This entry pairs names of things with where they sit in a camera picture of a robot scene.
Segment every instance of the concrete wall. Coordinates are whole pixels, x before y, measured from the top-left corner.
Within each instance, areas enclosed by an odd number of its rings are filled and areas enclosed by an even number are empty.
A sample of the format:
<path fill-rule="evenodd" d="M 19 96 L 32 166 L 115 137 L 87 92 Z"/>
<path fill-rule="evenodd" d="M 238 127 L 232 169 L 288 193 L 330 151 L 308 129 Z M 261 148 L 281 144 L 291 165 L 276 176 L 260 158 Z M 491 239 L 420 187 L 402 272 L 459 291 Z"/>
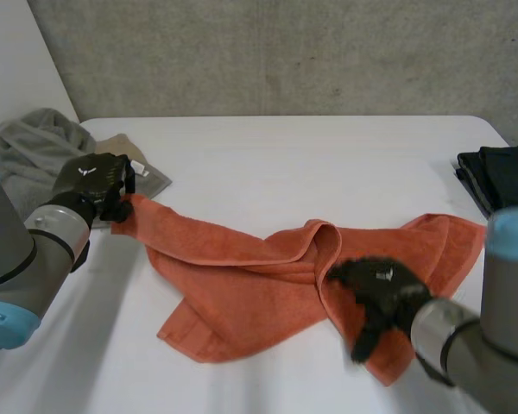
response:
<path fill-rule="evenodd" d="M 43 106 L 77 116 L 24 0 L 0 0 L 0 122 Z"/>
<path fill-rule="evenodd" d="M 29 0 L 81 119 L 467 114 L 518 143 L 518 0 Z"/>

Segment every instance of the black cloth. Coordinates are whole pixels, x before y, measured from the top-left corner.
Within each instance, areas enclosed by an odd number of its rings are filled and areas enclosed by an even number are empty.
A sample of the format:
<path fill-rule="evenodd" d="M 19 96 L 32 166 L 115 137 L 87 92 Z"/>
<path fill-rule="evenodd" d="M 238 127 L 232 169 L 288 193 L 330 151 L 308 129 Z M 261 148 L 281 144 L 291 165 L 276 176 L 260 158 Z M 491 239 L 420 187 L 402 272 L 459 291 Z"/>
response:
<path fill-rule="evenodd" d="M 518 147 L 481 147 L 458 155 L 457 177 L 488 216 L 518 206 Z"/>

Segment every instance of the white table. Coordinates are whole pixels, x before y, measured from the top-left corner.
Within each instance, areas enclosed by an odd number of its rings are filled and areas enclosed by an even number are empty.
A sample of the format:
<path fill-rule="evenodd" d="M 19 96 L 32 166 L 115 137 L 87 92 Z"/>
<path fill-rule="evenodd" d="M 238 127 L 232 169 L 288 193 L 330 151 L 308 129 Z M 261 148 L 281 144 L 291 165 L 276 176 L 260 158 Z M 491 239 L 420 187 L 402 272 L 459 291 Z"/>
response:
<path fill-rule="evenodd" d="M 397 227 L 426 213 L 484 223 L 451 162 L 505 146 L 469 116 L 95 119 L 98 139 L 126 133 L 173 179 L 157 200 L 253 235 L 318 217 Z M 457 299 L 479 310 L 482 267 Z M 389 388 L 351 367 L 325 321 L 256 356 L 200 365 L 155 337 L 180 301 L 139 243 L 94 231 L 24 347 L 0 353 L 0 413 L 473 412 L 417 362 Z"/>

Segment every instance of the white wall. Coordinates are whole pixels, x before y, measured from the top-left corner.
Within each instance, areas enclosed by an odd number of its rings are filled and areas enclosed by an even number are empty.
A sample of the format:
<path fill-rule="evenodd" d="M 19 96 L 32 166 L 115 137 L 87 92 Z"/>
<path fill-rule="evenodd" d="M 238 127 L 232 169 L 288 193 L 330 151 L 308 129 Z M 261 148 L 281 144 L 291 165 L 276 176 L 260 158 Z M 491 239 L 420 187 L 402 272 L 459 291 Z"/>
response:
<path fill-rule="evenodd" d="M 77 120 L 25 0 L 0 0 L 0 122 L 40 107 Z"/>

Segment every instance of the orange towel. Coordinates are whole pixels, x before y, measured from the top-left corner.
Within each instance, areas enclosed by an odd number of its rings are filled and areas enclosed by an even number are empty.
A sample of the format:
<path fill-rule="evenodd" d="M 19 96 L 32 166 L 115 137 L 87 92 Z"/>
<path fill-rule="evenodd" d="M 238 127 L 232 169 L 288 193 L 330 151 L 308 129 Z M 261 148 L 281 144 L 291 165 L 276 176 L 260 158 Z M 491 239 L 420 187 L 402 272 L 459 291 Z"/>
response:
<path fill-rule="evenodd" d="M 352 346 L 363 307 L 325 275 L 341 260 L 365 255 L 402 261 L 434 295 L 451 296 L 474 265 L 484 229 L 455 216 L 425 215 L 401 229 L 339 229 L 310 220 L 265 240 L 179 216 L 142 196 L 114 234 L 144 243 L 157 272 L 184 299 L 158 336 L 199 362 L 260 352 L 329 317 Z M 367 368 L 389 385 L 414 357 L 398 331 L 385 334 Z"/>

